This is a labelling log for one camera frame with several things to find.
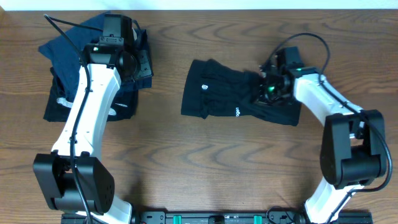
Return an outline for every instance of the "fabric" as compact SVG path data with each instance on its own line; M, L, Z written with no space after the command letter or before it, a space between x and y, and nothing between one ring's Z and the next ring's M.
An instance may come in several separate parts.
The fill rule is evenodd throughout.
M63 86L53 68L53 83L50 89L49 101L43 119L50 122L66 122L73 102L64 98ZM118 91L113 99L107 121L119 121L131 118L137 110L138 91Z
M106 13L110 12L100 14L82 24L102 28ZM66 31L66 34L79 49L83 49L87 43L97 43L102 32L73 27ZM141 38L140 46L137 46L138 50L147 50L150 54L146 30L142 30L142 35L138 38ZM50 59L53 65L50 69L53 75L53 85L50 90L44 119L47 121L66 121L78 88L79 57L62 36L40 46L39 52ZM135 83L133 81L123 82L112 102L108 121L131 118L137 108L137 90L150 88L151 86L152 78L138 80Z
M301 103L260 106L252 103L258 93L260 76L256 72L239 72L215 60L194 60L188 72L181 114L206 119L212 116L252 115L264 121L296 126Z

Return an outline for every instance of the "dark blue cloth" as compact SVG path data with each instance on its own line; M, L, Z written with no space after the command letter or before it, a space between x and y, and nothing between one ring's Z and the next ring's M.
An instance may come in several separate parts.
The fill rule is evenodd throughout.
M95 16L83 22L82 25L102 29L106 13L110 12L105 12ZM83 50L87 43L96 42L102 32L80 27L73 27L66 31L66 34L78 49ZM146 30L142 30L141 49L149 51ZM62 36L59 36L56 39L50 40L46 44L40 46L39 52L51 60L55 74L57 74L60 83L62 84L65 98L68 101L73 102L78 88L80 69L79 57L73 50L73 47L70 46L70 44ZM116 96L123 95L125 91L140 90L142 88L150 88L151 86L152 78L139 80L136 83L123 83Z
M105 14L102 13L85 22L83 25L103 28ZM84 29L80 27L73 27L66 31L66 35L72 42L83 50L87 43L97 43L102 32L97 30ZM137 50L147 50L150 60L150 48L147 41L147 32L142 30L142 34L137 38L141 38L140 46ZM53 68L50 69L53 75L53 84L50 90L49 101L44 113L44 119L47 121L66 121L70 112L70 108L59 104L58 99L65 99L70 103L73 102L76 96L78 82L79 82L79 57L75 53L70 44L59 36L46 44L39 47L39 52L51 60ZM111 105L111 109L116 112L116 115L109 115L108 121L118 121L121 119L129 119L135 114L138 102L138 91L142 88L150 88L152 86L152 78L145 78L138 80L135 83L123 82L119 91L116 93Z

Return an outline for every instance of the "wood grain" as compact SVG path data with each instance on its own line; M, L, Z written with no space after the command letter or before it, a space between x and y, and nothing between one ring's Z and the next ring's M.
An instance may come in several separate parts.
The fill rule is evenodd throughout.
M100 12L46 12L82 22ZM298 32L329 43L326 75L337 90L386 120L392 157L398 156L397 11L121 11L148 29L153 87L139 94L130 120L108 123L103 164L116 193L135 206L176 210L265 210L298 207L322 174L322 126L303 108L297 127L246 116L180 115L193 59L214 58L237 70L257 70L271 50ZM0 222L59 223L47 208L32 163L50 152L63 123L42 119L51 63L37 47L58 36L43 12L9 12L0 25ZM321 66L316 40L298 45L307 65ZM370 210L376 223L398 220L398 177L382 192L357 194L345 208Z

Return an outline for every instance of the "wire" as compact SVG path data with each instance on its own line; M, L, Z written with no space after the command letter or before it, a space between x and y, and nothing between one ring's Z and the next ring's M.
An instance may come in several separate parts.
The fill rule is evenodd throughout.
M328 64L329 64L329 59L330 59L330 49L329 49L329 46L328 46L328 44L325 42L325 40L322 39L322 37L320 37L320 36L318 36L318 35L316 35L316 34L307 33L307 32L302 32L302 33L299 33L299 34L294 34L294 35L292 35L292 36L286 38L284 41L282 41L282 42L272 51L272 53L270 54L270 56L269 56L268 59L266 60L265 64L271 62L271 59L272 59L272 57L276 54L276 52L277 52L283 45L285 45L288 41L290 41L290 40L292 40L292 39L294 39L294 38L296 38L296 37L303 36L303 35L307 35L307 36L310 36L310 37L315 37L315 38L317 38L318 40L320 40L320 41L323 43L323 45L325 46L327 56L326 56L325 64L323 64L322 70L321 70L321 73L323 73L323 72L325 71L326 67L327 67Z
M70 136L70 166L72 168L73 179L75 181L76 188L79 191L81 201L83 202L84 208L86 210L86 215L88 217L87 221L88 221L89 224L92 224L93 223L93 219L91 217L90 208L88 207L87 199L86 199L86 197L85 197L85 195L83 193L83 189L81 188L81 184L80 184L79 177L78 177L78 170L76 169L76 164L75 164L75 162L76 162L75 161L76 131L77 131L77 127L79 125L81 114L82 114L83 109L84 109L84 107L86 105L88 94L89 94L89 92L91 90L90 73L88 71L87 63L86 63L84 57L82 56L80 50L73 44L73 42L69 39L69 37L53 22L53 19L51 17L49 17L46 14L44 14L44 17L65 38L65 40L73 47L73 49L75 50L77 55L80 57L81 63L83 64L83 67L84 67L85 72L86 72L87 87L86 87L85 95L83 97L83 101L81 102L81 106L80 106L79 111L78 111L77 116L76 116L75 124L73 125L72 135Z
M384 151L385 151L385 153L386 153L387 163L388 163L388 166L387 166L387 175L386 175L386 178L384 179L384 182L383 182L381 185L379 185L378 187L375 187L375 188L371 188L371 189L353 189L353 190L350 190L349 192L347 192L347 194L345 195L345 197L343 198L343 200L338 204L338 206L337 206L337 207L335 208L335 210L330 214L328 220L326 221L326 224L329 224L329 223L331 222L331 219L335 216L335 214L339 211L339 209L346 203L346 201L348 200L348 198L353 196L353 193L356 193L356 192L377 192L377 191L379 191L379 190L382 190L383 188L385 188L385 187L388 185L388 183L390 182L391 177L392 177L392 159L391 159L391 152L390 152L390 149L388 148L387 142L386 142L386 140L384 139L384 137L382 136L382 134L379 132L379 130L377 130L377 128L376 128L376 127L375 127L375 126L374 126L362 113L359 113L359 112L357 112L356 110L354 110L352 107L350 107L350 106L348 105L349 101L343 101L342 99L338 98L331 90L329 90L329 89L325 86L325 84L324 84L325 81L323 81L323 80L321 79L321 77L322 77L322 74L324 74L324 71L325 71L325 69L326 69L326 67L328 66L328 63L329 63L329 59L330 59L330 49L329 49L328 44L326 43L325 40L323 40L322 37L320 37L320 36L318 36L318 35L316 35L316 34L311 34L311 33L306 33L306 32L292 35L292 36L288 37L287 39L285 39L284 41L282 41L282 42L274 49L274 51L272 51L272 53L270 54L270 56L269 56L269 58L267 59L267 61L265 62L265 64L271 62L271 59L272 59L272 57L274 56L274 54L275 54L284 44L286 44L286 43L287 43L288 41L290 41L291 39L296 38L296 37L299 37L299 36L302 36L302 35L308 35L308 36L317 38L318 40L320 40L320 41L323 43L323 45L324 45L325 48L326 48L326 61L325 61L325 64L322 66L321 72L318 74L318 82L319 82L320 86L322 86L322 88L323 88L330 96L332 96L337 102L339 102L342 106L344 106L345 108L347 108L348 110L350 110L353 114L359 116L359 117L361 118L361 120L362 120L366 125L369 126L369 128L376 134L377 138L380 140L380 142L381 142L381 144L382 144L382 146L383 146L383 148L384 148Z
M72 22L63 21L63 20L60 20L60 19L57 19L57 18L48 16L48 15L46 15L46 14L45 14L45 16L47 16L48 18L50 18L52 21L60 22L60 23L63 23L63 24L68 24L68 25L71 25L71 26L80 27L80 28L85 28L85 29L97 30L97 31L101 31L101 32L103 31L102 29L97 28L97 27L90 27L90 26L84 26L84 25L81 25L81 24L74 24L74 23L72 23Z
M137 47L137 48L141 48L142 30L141 30L141 28L139 27L139 24L138 24L138 22L137 22L135 19L132 20L132 23L134 23L134 24L136 25L137 30L138 30L138 32L139 32L139 36L137 37L138 43L136 43L136 47Z

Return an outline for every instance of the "white wall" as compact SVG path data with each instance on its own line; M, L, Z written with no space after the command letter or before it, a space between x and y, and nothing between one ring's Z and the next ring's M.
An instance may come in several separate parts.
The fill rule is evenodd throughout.
M398 0L0 0L16 10L398 9Z

